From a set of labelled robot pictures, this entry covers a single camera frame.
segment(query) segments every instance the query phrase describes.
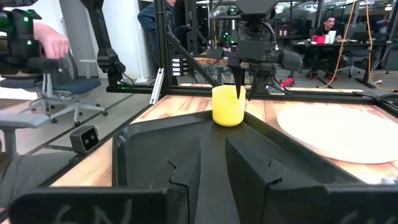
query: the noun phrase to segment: white circular plate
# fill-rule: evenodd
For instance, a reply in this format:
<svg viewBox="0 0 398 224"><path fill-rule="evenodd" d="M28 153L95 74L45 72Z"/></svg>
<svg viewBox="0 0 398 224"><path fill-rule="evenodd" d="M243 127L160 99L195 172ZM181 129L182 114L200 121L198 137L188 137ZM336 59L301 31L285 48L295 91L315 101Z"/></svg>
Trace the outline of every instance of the white circular plate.
<svg viewBox="0 0 398 224"><path fill-rule="evenodd" d="M278 114L282 130L317 154L362 164L398 159L398 124L342 106L291 106Z"/></svg>

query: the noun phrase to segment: wooden table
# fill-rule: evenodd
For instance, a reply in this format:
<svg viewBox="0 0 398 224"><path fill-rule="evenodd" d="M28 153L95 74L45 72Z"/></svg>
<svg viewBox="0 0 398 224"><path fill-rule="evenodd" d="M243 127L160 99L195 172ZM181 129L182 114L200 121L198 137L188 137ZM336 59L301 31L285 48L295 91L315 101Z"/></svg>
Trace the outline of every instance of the wooden table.
<svg viewBox="0 0 398 224"><path fill-rule="evenodd" d="M294 88L295 90L310 91L308 88ZM336 90L322 89L325 91L353 91L353 90ZM308 103L293 101L272 101L272 100L251 100L246 102L246 111L280 130L277 122L277 114L280 110L292 106L303 104L319 104L329 105L328 103ZM382 109L373 105L344 105L356 110L365 111L367 113L380 116L398 123L398 119L386 113ZM153 107L149 108L140 117L132 123L148 121L159 118L168 118L183 114L201 112L211 110L211 98L198 96L165 96ZM353 174L357 178L369 184L380 183L383 177L395 178L398 175L398 161L388 162L385 164L353 164L349 162L336 161L330 159L334 164L347 172ZM112 179L112 139L103 144L95 152L86 159L77 164L73 169L59 178L52 187L110 187Z"/></svg>

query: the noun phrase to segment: chair base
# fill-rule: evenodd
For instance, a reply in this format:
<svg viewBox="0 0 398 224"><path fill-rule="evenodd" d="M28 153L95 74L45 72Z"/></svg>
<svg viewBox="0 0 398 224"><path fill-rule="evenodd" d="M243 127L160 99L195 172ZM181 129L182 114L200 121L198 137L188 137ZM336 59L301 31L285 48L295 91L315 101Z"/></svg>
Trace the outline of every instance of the chair base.
<svg viewBox="0 0 398 224"><path fill-rule="evenodd" d="M87 104L82 104L80 102L76 102L74 105L70 105L68 107L66 107L65 109L56 112L55 114L50 116L50 119L53 120L54 118L61 116L63 114L69 113L71 111L75 112L75 115L73 117L73 120L76 122L78 122L78 117L79 117L79 112L81 110L96 110L96 111L102 111L105 112L105 109L99 106L93 106L93 105L87 105Z"/></svg>

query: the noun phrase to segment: black metal frame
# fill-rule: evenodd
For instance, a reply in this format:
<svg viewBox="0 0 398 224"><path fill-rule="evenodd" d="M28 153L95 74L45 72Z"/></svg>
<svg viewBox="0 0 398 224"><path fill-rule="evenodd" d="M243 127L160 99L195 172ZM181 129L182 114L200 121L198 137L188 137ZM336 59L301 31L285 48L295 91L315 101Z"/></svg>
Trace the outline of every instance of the black metal frame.
<svg viewBox="0 0 398 224"><path fill-rule="evenodd" d="M190 87L190 86L175 86L171 82L171 58L168 54L169 45L173 45L177 51L182 54L187 62L193 66L212 86L220 85L213 77L179 44L172 34L167 32L167 18L166 7L164 0L155 0L156 8L156 24L157 36L159 40L160 52L167 52L161 54L160 67L165 68L164 82L162 85L161 95L185 95L185 96L206 96L211 97L211 88L207 87ZM133 89L114 90L118 93L142 93L151 94L153 86L150 85L135 85ZM398 106L380 100L379 98L370 96L361 96L357 93L338 93L338 92L319 92L319 91L291 91L291 95L270 95L265 93L256 93L253 99L261 100L282 100L282 101L306 101L306 102L320 102L320 103L349 103L349 104L365 104L376 105L381 109L387 111L398 118Z"/></svg>

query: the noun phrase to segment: person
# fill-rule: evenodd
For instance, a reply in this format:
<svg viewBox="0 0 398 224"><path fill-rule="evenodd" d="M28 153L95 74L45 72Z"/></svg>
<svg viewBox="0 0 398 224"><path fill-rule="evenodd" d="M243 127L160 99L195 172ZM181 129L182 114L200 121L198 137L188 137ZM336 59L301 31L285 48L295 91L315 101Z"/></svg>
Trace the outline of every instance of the person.
<svg viewBox="0 0 398 224"><path fill-rule="evenodd" d="M335 27L335 18L334 17L326 17L323 21L323 25L316 29L314 35L311 37L313 40L316 36L327 35L329 31L336 31L336 40L342 40L341 31ZM317 48L312 51L312 69L310 72L311 79L318 78L318 70L320 68L320 60L323 58L327 58L330 62L325 78L331 80L333 78L333 74L335 73L335 68L338 60L338 52L335 48L322 47Z"/></svg>
<svg viewBox="0 0 398 224"><path fill-rule="evenodd" d="M43 45L47 58L64 58L69 52L68 39L45 24L35 22L34 38ZM1 152L1 146L0 141L0 213L16 197L58 172L71 158L71 152L11 156Z"/></svg>
<svg viewBox="0 0 398 224"><path fill-rule="evenodd" d="M174 29L175 22L174 22L174 14L173 8L177 0L165 0L166 3L166 10L169 12L169 27L175 33L176 36L182 36L183 33L190 31L192 28L190 24L185 26L180 26L177 29ZM138 14L138 21L141 23L141 26L149 33L149 42L150 48L152 53L152 59L155 63L155 71L158 71L160 67L160 58L159 58L159 45L156 36L156 21L155 21L155 3L153 2L145 9L143 9Z"/></svg>

